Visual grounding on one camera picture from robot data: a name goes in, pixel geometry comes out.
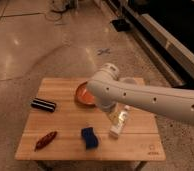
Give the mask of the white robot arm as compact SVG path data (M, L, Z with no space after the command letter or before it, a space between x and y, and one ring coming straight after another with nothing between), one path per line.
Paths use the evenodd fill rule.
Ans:
M97 107L110 113L117 103L194 126L194 90L130 84L112 63L104 64L87 82Z

